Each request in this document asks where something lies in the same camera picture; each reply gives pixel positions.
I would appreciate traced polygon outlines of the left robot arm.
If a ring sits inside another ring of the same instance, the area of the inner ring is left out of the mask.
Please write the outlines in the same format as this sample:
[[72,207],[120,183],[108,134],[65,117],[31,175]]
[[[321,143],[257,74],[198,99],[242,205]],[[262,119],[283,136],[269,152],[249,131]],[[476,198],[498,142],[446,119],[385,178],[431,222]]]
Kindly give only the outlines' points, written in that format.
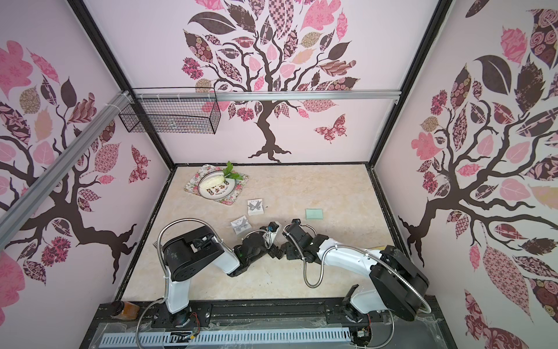
[[266,255],[282,258],[283,252],[274,245],[280,230],[278,222],[248,233],[242,243],[232,249],[219,242],[215,232],[202,225],[158,247],[166,285],[164,302],[170,314],[190,308],[190,279],[205,267],[214,265],[230,277],[246,272],[248,267]]

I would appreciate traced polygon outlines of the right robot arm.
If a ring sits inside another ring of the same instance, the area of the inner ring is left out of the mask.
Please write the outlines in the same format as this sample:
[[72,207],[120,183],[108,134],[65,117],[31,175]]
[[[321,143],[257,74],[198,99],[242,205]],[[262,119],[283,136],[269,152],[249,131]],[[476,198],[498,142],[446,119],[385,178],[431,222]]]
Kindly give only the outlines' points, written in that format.
[[283,228],[288,255],[303,262],[303,280],[307,287],[322,285],[327,267],[367,277],[370,282],[354,286],[347,295],[349,309],[357,314],[390,311],[406,321],[419,313],[430,314],[426,300],[429,279],[398,248],[365,249],[343,244],[329,236],[317,234],[313,227],[298,219]]

